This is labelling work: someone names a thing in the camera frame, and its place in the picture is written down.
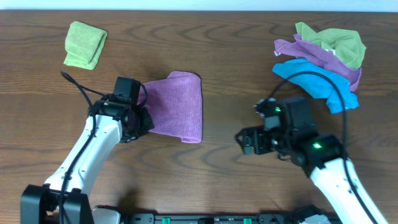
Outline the purple microfiber cloth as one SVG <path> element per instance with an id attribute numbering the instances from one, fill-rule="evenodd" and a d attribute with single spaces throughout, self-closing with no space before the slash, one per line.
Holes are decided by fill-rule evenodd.
<path id="1" fill-rule="evenodd" d="M 163 80 L 144 84 L 138 102 L 152 117 L 152 133 L 173 136 L 184 143 L 199 143 L 203 136 L 201 79 L 191 72 L 173 71 Z"/>

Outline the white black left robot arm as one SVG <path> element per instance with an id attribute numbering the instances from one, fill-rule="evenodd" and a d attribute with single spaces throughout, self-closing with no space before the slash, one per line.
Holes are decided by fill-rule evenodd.
<path id="1" fill-rule="evenodd" d="M 85 128 L 62 165 L 43 185 L 28 185 L 21 195 L 21 223 L 94 223 L 89 194 L 109 153 L 154 127 L 146 102 L 98 100 L 88 110 Z"/>

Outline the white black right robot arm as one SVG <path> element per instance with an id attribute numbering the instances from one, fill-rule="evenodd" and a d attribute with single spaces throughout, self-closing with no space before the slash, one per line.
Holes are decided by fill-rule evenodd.
<path id="1" fill-rule="evenodd" d="M 320 134 L 309 102 L 303 97 L 255 105 L 264 125 L 243 128 L 235 136 L 244 154 L 277 152 L 290 160 L 328 199 L 342 223 L 386 223 L 358 178 L 342 143 Z"/>

